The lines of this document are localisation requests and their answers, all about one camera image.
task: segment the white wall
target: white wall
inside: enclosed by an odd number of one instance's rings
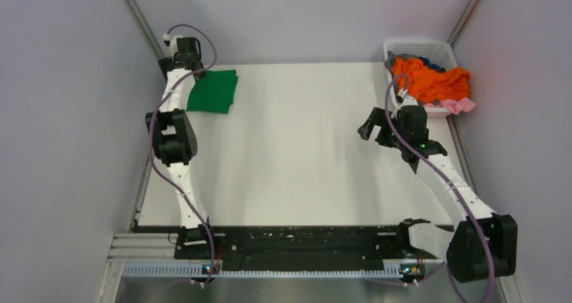
[[[122,0],[0,0],[0,302],[92,302],[163,77]]]
[[[459,116],[481,196],[519,224],[533,302],[569,302],[572,0],[482,0],[455,47],[476,110]]]
[[[217,42],[220,64],[245,64],[381,60],[391,37],[446,40],[469,0],[137,1],[158,38],[187,22]]]

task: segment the folded green towel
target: folded green towel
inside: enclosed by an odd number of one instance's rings
[[[187,111],[228,114],[234,102],[237,83],[236,70],[221,72],[208,70],[206,77],[199,79],[191,90]]]

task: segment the plastic laundry basket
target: plastic laundry basket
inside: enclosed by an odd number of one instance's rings
[[[457,61],[453,55],[451,46],[442,41],[433,40],[390,40],[383,44],[383,52],[387,60],[387,53],[392,51],[396,55],[402,53],[411,53],[418,57],[425,57],[432,63],[439,65],[446,70],[451,70],[457,67]],[[387,83],[389,84],[393,77],[391,71],[387,71]],[[395,100],[395,91],[392,88],[390,91],[390,98],[393,106],[397,108],[397,101]],[[425,108],[428,117],[446,117],[451,114],[448,109],[443,107],[429,107]]]

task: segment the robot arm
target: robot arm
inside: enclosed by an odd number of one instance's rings
[[[161,105],[155,122],[153,136],[153,151],[156,158],[167,167],[169,179],[176,183],[186,194],[191,204],[196,208],[204,221],[208,216],[202,206],[200,197],[194,187],[192,178],[191,159],[197,153],[197,138],[185,113],[189,92],[195,85],[195,80],[201,79],[206,73],[201,72],[193,79],[185,79],[176,89],[173,86],[181,77],[202,67],[200,62],[200,43],[196,38],[182,36],[164,36],[165,43],[170,47],[171,56],[159,61],[167,85],[162,99],[171,96]],[[146,116],[148,130],[150,129],[152,113]],[[187,205],[183,194],[177,193],[181,212],[181,226],[186,229],[197,228],[201,224],[199,218]]]
[[[391,120],[399,134],[438,167],[451,181],[447,183],[425,161],[419,160],[395,137],[389,127],[385,110],[373,108],[366,123],[357,131],[368,140],[374,126],[380,126],[376,138],[381,146],[398,148],[401,158],[409,163],[413,172],[421,178],[439,199],[451,218],[454,231],[448,231],[423,219],[407,219],[400,223],[398,242],[402,249],[424,250],[443,259],[457,281],[467,282],[487,278],[487,264],[479,237],[467,218],[453,187],[461,194],[477,219],[488,240],[497,277],[512,275],[516,265],[517,225],[510,215],[497,215],[467,185],[455,171],[446,150],[437,141],[429,140],[426,127],[427,113],[417,105],[413,97],[402,94],[401,106],[391,114]]]

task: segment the white tabletop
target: white tabletop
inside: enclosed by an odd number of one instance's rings
[[[397,149],[357,129],[387,89],[381,63],[217,66],[239,76],[228,115],[189,112],[193,169],[213,225],[396,225],[451,220]],[[461,166],[444,118],[430,138]],[[149,178],[139,225],[179,225],[175,190]]]

